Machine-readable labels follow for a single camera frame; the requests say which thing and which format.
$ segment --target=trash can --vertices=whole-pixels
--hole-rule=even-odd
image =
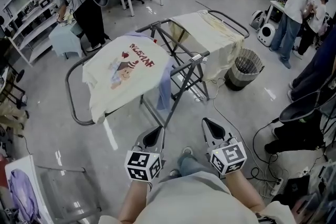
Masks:
[[[240,91],[254,81],[264,67],[254,51],[241,49],[235,63],[224,76],[225,84],[234,91]]]

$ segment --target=gray floor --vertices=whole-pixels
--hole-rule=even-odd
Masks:
[[[288,83],[304,69],[314,54],[314,49],[309,48],[303,60],[292,55],[292,69],[288,70],[279,62],[277,54],[270,52],[257,40],[248,22],[255,10],[268,8],[269,0],[164,0],[164,6],[159,5],[159,0],[146,0],[144,5],[134,3],[135,17],[130,17],[129,10],[124,11],[120,6],[104,10],[104,27],[111,38],[116,38],[160,19],[204,9],[196,1],[224,12],[247,26],[251,36],[246,39],[245,47],[256,52],[265,65],[258,78],[244,90],[233,92],[223,86],[215,100],[216,107],[236,125],[251,148],[256,131],[278,117],[289,104]],[[85,37],[82,43],[88,46]],[[137,135],[153,126],[154,121],[146,109],[139,107],[139,100],[134,100],[109,116],[108,124],[83,127],[75,123],[70,115],[64,79],[69,68],[78,60],[76,55],[65,60],[49,51],[36,61],[32,69],[22,61],[17,62],[16,67],[24,67],[26,70],[20,83],[27,91],[27,110],[30,112],[24,135],[30,152],[39,163],[85,167],[100,187],[104,214],[116,216],[130,185],[123,167],[126,152],[132,147]],[[89,91],[81,82],[81,68],[73,73],[70,81],[78,116],[89,119]],[[217,86],[208,83],[208,89],[213,96]],[[176,167],[176,159],[185,146],[193,147],[200,161],[208,165],[201,129],[201,119],[205,116],[225,122],[212,101],[195,102],[192,94],[184,93],[166,130],[166,165],[160,177]],[[272,127],[262,130],[256,138],[256,150],[263,158],[269,158],[264,152],[264,145],[274,139]],[[241,141],[239,134],[232,131]],[[17,158],[28,154],[24,140],[17,138],[14,142]],[[249,177],[255,163],[247,148],[246,151],[248,160],[243,173]],[[319,156],[319,151],[279,154],[277,164],[288,172],[277,169],[278,176],[287,180],[306,166],[312,166]],[[256,180],[252,180],[252,183],[263,193],[263,183]]]

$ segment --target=metal frame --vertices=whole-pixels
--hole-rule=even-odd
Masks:
[[[241,25],[240,23],[238,23],[237,21],[235,21],[234,19],[230,18],[229,16],[225,15],[224,13],[221,13],[219,11],[216,10],[209,10],[208,11],[210,14],[212,14],[214,17],[216,17],[217,19],[221,20],[224,24],[228,25],[229,27],[231,27],[233,30],[237,31],[239,34],[241,34],[242,36],[244,36],[245,38],[249,37],[250,32],[248,31],[247,28],[245,28],[243,25]],[[235,23],[236,25],[238,25],[240,28],[242,28],[246,34],[243,34],[241,31],[237,30],[236,28],[234,28],[232,25],[228,24],[227,22],[223,21],[222,19],[218,18],[216,15],[222,15],[224,17],[226,17],[227,19],[229,19],[231,22]],[[178,25],[181,29],[181,35],[179,36],[179,38],[176,40],[175,38],[173,38],[169,33],[167,33],[164,29],[161,28],[162,24],[165,23],[174,23],[176,25]],[[151,107],[150,104],[145,100],[144,96],[141,95],[140,96],[140,104],[144,104],[145,107],[148,109],[148,111],[150,112],[150,114],[153,116],[153,118],[155,119],[155,121],[157,122],[157,124],[159,126],[163,126],[164,128],[167,127],[180,99],[181,96],[183,94],[184,91],[187,90],[191,90],[191,88],[193,86],[197,87],[197,89],[206,97],[206,100],[209,100],[209,94],[208,94],[208,90],[206,87],[206,83],[204,81],[202,81],[202,77],[203,77],[203,70],[202,70],[202,66],[201,63],[204,59],[204,57],[207,57],[210,55],[209,51],[205,51],[203,53],[200,54],[196,54],[194,55],[191,51],[189,51],[184,45],[182,45],[180,43],[184,33],[186,32],[186,29],[184,29],[181,25],[179,25],[178,23],[170,20],[170,19],[165,19],[165,20],[161,20],[155,23],[152,23],[150,25],[147,25],[143,28],[140,28],[139,30],[137,30],[136,32],[144,32],[146,30],[151,30],[151,37],[154,38],[155,33],[159,33],[160,37],[163,39],[165,45],[167,46],[170,55],[172,57],[174,57],[177,66],[173,65],[173,70],[170,73],[170,77],[171,80],[174,82],[174,84],[180,89],[176,94],[171,94],[171,98],[174,100],[174,104],[172,106],[172,108],[170,109],[170,112],[167,116],[167,119],[165,121],[160,120],[159,119],[159,113],[156,111],[155,108]],[[177,48],[182,49],[187,55],[190,56],[190,59],[188,61],[183,61],[177,54],[176,54],[176,50]],[[74,101],[72,99],[72,95],[71,95],[71,89],[70,89],[70,84],[69,84],[69,77],[71,75],[71,73],[80,65],[83,65],[85,62],[87,62],[88,60],[90,60],[95,54],[89,55],[81,60],[79,60],[76,64],[74,64],[70,70],[67,72],[66,74],[66,78],[65,78],[65,85],[66,85],[66,92],[67,92],[67,98],[70,104],[70,112],[71,112],[71,116],[72,118],[79,124],[82,126],[90,126],[90,125],[94,125],[94,121],[93,120],[89,120],[89,121],[81,121],[77,118],[76,116],[76,111],[75,111],[75,107],[74,107]],[[194,72],[195,68],[197,68],[198,71],[198,75]],[[179,86],[177,84],[177,82],[174,80],[173,76],[176,74],[180,74],[183,76],[184,80],[182,82],[182,85]],[[194,75],[196,77],[195,80],[193,80],[191,78],[191,76]],[[115,112],[116,110],[105,114],[105,117],[107,117],[108,115],[112,114],[113,112]]]

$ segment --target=white shelf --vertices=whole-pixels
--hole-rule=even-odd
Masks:
[[[29,17],[26,19],[26,21],[19,27],[19,29],[16,31],[13,39],[17,38],[17,36],[33,21],[35,20],[38,16],[40,16],[43,12],[46,10],[50,9],[51,7],[55,6],[55,2],[51,2],[44,8],[37,9],[34,12],[29,13]]]
[[[47,50],[49,47],[51,47],[51,41],[49,37],[46,37],[43,39],[32,51],[30,55],[29,62],[32,63],[37,57],[39,57],[45,50]]]
[[[56,15],[53,15],[50,18],[46,19],[43,23],[41,23],[24,38],[24,40],[20,44],[20,50],[22,50],[29,42],[31,42],[34,38],[36,38],[39,34],[41,34],[44,30],[46,30],[49,26],[53,25],[55,22]]]

